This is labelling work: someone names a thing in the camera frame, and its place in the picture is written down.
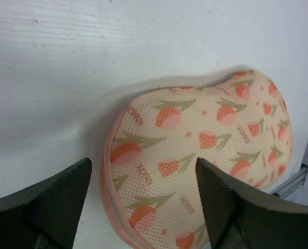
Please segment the floral mesh laundry bag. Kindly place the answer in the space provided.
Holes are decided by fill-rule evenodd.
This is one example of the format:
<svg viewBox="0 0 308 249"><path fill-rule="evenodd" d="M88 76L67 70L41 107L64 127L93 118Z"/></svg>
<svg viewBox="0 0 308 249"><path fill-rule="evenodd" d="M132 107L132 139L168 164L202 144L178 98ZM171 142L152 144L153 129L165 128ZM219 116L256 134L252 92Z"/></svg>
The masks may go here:
<svg viewBox="0 0 308 249"><path fill-rule="evenodd" d="M106 214L132 248L202 248L209 238L197 159L273 189L299 170L292 147L286 103L260 71L234 73L213 87L143 94L118 116L103 151Z"/></svg>

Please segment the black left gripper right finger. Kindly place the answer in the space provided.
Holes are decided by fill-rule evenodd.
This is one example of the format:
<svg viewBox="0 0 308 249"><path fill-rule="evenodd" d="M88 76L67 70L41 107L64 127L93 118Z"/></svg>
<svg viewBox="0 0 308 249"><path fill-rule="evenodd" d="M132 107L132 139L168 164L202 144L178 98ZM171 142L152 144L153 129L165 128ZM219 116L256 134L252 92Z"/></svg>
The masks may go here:
<svg viewBox="0 0 308 249"><path fill-rule="evenodd" d="M308 206L260 191L203 158L195 172L211 248L308 248Z"/></svg>

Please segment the aluminium mounting rail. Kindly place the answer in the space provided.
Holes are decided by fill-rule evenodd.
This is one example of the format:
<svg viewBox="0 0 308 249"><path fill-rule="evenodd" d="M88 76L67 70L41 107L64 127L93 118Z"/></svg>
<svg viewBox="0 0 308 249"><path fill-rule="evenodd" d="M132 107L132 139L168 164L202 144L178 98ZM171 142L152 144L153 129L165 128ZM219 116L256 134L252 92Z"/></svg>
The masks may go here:
<svg viewBox="0 0 308 249"><path fill-rule="evenodd" d="M302 164L300 171L273 189L270 194L280 199L293 200L304 186L308 174L308 165Z"/></svg>

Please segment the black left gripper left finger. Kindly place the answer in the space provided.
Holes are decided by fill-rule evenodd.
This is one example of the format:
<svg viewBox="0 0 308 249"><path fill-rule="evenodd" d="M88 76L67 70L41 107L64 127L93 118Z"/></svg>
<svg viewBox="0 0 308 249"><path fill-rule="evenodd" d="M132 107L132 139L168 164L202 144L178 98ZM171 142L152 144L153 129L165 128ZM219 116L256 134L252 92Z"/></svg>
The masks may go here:
<svg viewBox="0 0 308 249"><path fill-rule="evenodd" d="M0 248L72 248L90 178L84 158L0 198Z"/></svg>

